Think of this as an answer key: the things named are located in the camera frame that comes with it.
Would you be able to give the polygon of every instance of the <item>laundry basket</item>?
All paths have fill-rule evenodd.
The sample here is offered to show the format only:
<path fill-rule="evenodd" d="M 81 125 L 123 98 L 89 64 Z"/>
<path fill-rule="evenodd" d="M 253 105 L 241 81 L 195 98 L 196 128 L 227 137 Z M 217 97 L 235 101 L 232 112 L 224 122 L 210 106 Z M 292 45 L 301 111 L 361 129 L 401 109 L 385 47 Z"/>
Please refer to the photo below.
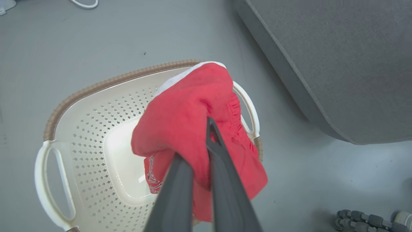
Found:
<path fill-rule="evenodd" d="M 52 113 L 35 162 L 35 186 L 50 219 L 65 231 L 139 232 L 156 200 L 145 180 L 143 157 L 131 150 L 131 134 L 158 86 L 199 60 L 172 62 L 126 73 L 87 87 Z M 259 120 L 252 101 L 234 82 L 252 121 L 242 124 L 259 150 Z M 65 217 L 51 195 L 47 158 L 55 153 L 67 197 Z"/>

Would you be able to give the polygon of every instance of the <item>gray sofa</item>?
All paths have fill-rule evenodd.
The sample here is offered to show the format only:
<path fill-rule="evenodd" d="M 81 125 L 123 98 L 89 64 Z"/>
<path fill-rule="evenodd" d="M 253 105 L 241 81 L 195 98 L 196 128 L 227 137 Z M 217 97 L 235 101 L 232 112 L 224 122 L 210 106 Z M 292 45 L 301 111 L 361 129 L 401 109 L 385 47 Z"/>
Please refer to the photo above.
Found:
<path fill-rule="evenodd" d="M 305 116 L 354 144 L 412 139 L 412 2 L 235 0 Z"/>

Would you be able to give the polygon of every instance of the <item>floor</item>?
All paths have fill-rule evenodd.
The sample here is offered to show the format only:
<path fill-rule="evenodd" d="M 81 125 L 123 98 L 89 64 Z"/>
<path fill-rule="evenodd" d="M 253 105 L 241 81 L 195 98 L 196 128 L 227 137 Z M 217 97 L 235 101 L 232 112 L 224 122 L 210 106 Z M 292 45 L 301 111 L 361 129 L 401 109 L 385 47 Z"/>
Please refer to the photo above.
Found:
<path fill-rule="evenodd" d="M 333 214 L 345 208 L 386 219 L 412 211 L 412 142 L 356 146 L 323 134 L 299 111 L 230 0 L 101 0 L 94 10 L 21 0 L 0 17 L 0 31 L 4 231 L 60 231 L 39 204 L 33 167 L 63 99 L 121 73 L 190 58 L 224 63 L 255 103 L 269 183 L 253 206 L 264 231 L 333 231 Z"/>

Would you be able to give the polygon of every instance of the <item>red clothing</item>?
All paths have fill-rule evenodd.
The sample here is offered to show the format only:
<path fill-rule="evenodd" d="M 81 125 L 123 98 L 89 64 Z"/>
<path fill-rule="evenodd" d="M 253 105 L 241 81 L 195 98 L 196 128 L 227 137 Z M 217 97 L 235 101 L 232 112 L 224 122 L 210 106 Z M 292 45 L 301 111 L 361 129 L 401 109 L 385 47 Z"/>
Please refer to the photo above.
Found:
<path fill-rule="evenodd" d="M 146 181 L 152 193 L 161 189 L 175 152 L 192 166 L 193 214 L 200 221 L 212 221 L 207 117 L 216 121 L 249 198 L 267 184 L 258 150 L 241 124 L 240 103 L 232 89 L 232 78 L 224 67 L 204 64 L 155 97 L 132 135 L 133 153 L 146 157 Z"/>

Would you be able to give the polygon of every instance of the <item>brown woven basket rim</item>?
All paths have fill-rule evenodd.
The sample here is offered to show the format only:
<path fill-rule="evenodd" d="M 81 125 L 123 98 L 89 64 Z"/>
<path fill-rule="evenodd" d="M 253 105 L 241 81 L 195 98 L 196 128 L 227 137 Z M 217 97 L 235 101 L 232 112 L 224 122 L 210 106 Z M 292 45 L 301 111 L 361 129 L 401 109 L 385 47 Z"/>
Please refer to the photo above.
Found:
<path fill-rule="evenodd" d="M 110 88 L 112 86 L 121 84 L 129 80 L 138 79 L 147 75 L 168 71 L 172 69 L 192 67 L 200 62 L 202 62 L 202 60 L 187 59 L 177 62 L 169 62 L 161 65 L 155 65 L 148 68 L 139 69 L 137 71 L 125 73 L 119 76 L 115 76 L 111 79 L 101 81 L 99 83 L 96 83 L 94 85 L 91 85 L 80 91 L 75 92 L 74 94 L 67 97 L 64 101 L 62 101 L 51 114 L 46 124 L 46 128 L 44 130 L 43 141 L 54 140 L 54 134 L 56 132 L 56 127 L 60 121 L 60 118 L 66 112 L 66 110 L 69 109 L 70 106 L 72 106 L 77 101 L 87 96 L 90 96 L 96 92 L 102 91 L 104 89 Z"/>

